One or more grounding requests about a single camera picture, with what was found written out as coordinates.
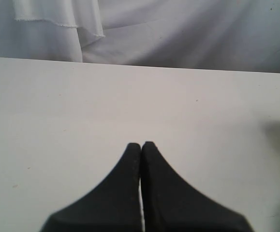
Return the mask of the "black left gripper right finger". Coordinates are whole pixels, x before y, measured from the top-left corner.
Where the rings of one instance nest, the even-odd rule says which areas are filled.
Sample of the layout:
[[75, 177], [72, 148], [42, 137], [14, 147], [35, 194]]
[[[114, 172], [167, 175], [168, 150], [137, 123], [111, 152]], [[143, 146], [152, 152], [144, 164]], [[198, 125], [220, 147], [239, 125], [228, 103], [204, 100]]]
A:
[[246, 218], [189, 185], [153, 142], [141, 152], [141, 192], [147, 232], [251, 232]]

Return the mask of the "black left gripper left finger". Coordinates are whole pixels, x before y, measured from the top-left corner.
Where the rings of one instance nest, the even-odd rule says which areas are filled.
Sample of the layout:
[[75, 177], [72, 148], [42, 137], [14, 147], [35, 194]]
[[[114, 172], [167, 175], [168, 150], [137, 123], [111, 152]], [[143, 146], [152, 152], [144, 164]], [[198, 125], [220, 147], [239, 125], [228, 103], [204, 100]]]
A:
[[53, 213], [43, 232], [138, 232], [140, 145], [129, 143], [107, 177], [87, 195]]

